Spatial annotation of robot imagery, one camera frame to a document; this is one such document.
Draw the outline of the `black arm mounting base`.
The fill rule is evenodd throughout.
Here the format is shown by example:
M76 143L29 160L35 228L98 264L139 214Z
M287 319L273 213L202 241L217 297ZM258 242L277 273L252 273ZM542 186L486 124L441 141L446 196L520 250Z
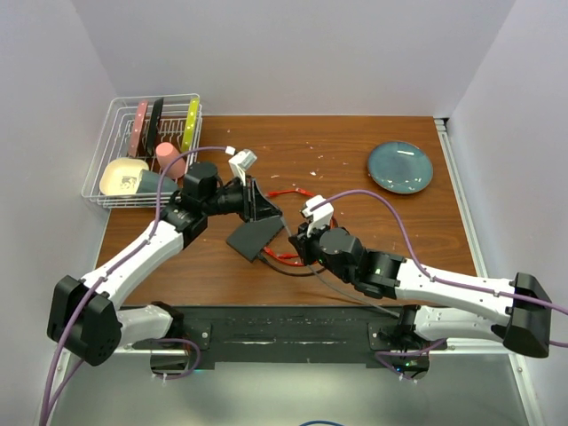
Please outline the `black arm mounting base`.
M179 370L190 343L201 351L199 367L218 363L392 364L402 373L423 373L427 354L442 350L411 333L416 308L392 315L366 306L180 306L183 324L173 343L146 339L136 350L153 352L160 371Z

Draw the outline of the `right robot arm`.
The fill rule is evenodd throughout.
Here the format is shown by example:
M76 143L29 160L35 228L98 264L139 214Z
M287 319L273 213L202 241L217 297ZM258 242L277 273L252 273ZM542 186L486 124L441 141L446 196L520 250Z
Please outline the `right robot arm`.
M487 279L439 270L369 248L342 227L307 223L288 238L300 259L317 263L344 283L375 299L421 301L406 307L392 332L398 343L469 338L501 343L536 359L549 355L551 300L531 274Z

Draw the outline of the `black network switch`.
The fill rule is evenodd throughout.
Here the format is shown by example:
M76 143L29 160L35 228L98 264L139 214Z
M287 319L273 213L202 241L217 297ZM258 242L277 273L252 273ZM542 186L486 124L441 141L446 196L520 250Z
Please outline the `black network switch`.
M281 217L268 217L241 224L226 239L227 245L250 263L284 228Z

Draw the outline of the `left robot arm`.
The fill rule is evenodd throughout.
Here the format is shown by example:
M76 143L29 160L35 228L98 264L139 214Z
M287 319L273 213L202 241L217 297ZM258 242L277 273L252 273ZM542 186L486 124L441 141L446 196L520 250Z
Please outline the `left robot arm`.
M122 305L158 266L195 241L210 217L227 214L238 215L243 223L226 242L249 261L283 228L281 210L253 177L223 184L215 164L191 165L182 188L127 248L81 279L65 276L57 283L48 337L93 367L131 343L154 339L164 348L178 346L185 335L182 312L162 302L129 310Z

